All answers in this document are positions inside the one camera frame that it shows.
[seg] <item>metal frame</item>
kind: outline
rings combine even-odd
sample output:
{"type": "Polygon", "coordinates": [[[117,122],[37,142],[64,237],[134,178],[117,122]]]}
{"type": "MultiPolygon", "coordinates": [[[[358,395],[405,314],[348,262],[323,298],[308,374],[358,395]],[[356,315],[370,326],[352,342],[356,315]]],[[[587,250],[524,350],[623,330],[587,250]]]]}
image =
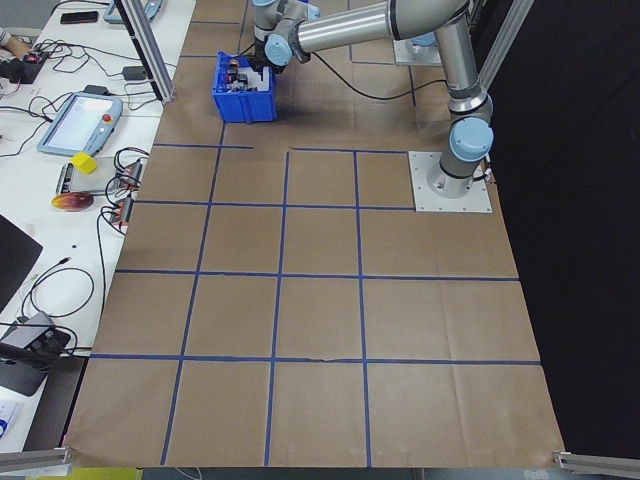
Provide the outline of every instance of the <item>metal frame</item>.
{"type": "Polygon", "coordinates": [[[69,463],[71,463],[71,451],[67,447],[35,452],[0,453],[1,473],[55,467],[69,463]]]}
{"type": "Polygon", "coordinates": [[[514,0],[480,70],[480,85],[489,90],[534,0],[514,0]]]}
{"type": "Polygon", "coordinates": [[[171,76],[158,48],[151,25],[140,0],[114,0],[122,22],[127,27],[133,46],[138,52],[142,65],[147,71],[156,98],[163,104],[175,98],[175,88],[171,76]]]}
{"type": "Polygon", "coordinates": [[[569,452],[554,452],[553,460],[560,468],[569,470],[571,473],[640,478],[640,460],[574,455],[569,452]]]}

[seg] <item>brown paper mat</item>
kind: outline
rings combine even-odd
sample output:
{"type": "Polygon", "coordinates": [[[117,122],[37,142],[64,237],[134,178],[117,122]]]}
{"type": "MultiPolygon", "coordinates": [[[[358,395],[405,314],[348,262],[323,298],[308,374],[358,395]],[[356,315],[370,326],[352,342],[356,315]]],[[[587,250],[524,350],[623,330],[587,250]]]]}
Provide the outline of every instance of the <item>brown paper mat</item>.
{"type": "MultiPolygon", "coordinates": [[[[312,61],[280,77],[276,122],[224,125],[215,52],[251,42],[236,7],[196,7],[67,436],[74,461],[550,466],[562,440],[496,187],[493,214],[412,210],[406,152],[441,148],[445,89],[363,99],[312,61]]],[[[442,78],[389,53],[324,56],[377,95],[442,78]]]]}

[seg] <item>yellow block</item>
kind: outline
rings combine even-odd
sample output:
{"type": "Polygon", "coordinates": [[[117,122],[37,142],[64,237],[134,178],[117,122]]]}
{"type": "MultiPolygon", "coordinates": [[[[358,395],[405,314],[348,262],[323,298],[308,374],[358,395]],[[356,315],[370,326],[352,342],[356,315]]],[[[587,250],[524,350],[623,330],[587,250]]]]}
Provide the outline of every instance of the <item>yellow block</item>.
{"type": "Polygon", "coordinates": [[[91,157],[91,155],[84,152],[78,152],[73,157],[71,157],[71,163],[73,163],[74,167],[76,167],[82,173],[86,173],[87,175],[98,168],[98,164],[91,157]]]}
{"type": "Polygon", "coordinates": [[[66,477],[38,477],[38,480],[140,480],[137,468],[74,468],[66,477]]]}

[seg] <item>small container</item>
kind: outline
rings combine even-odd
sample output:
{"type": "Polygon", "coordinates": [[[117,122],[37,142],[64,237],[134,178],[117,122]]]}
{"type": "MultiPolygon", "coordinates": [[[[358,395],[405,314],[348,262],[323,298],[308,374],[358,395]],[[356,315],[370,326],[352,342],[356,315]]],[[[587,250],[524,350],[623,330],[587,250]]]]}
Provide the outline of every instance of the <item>small container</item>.
{"type": "Polygon", "coordinates": [[[18,404],[11,400],[0,400],[0,438],[5,434],[11,418],[16,413],[16,407],[18,404]]]}
{"type": "Polygon", "coordinates": [[[227,72],[229,62],[235,59],[239,68],[250,68],[245,57],[218,52],[218,62],[213,77],[211,95],[216,102],[220,117],[227,123],[270,122],[276,118],[276,76],[269,67],[264,67],[262,81],[268,89],[260,91],[230,91],[227,72]]]}

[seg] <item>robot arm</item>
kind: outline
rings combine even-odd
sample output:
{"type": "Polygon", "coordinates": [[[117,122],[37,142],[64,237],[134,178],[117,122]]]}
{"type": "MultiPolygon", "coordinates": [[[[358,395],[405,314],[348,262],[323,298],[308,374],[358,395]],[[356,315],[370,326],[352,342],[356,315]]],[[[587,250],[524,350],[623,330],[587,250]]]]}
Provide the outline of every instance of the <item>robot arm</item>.
{"type": "Polygon", "coordinates": [[[323,18],[317,18],[315,7],[297,0],[253,3],[257,51],[263,49],[266,59],[280,68],[294,56],[306,62],[320,50],[434,31],[450,96],[451,133],[429,184],[448,198],[466,193],[493,142],[493,107],[478,79],[466,20],[468,0],[387,0],[323,18]]]}

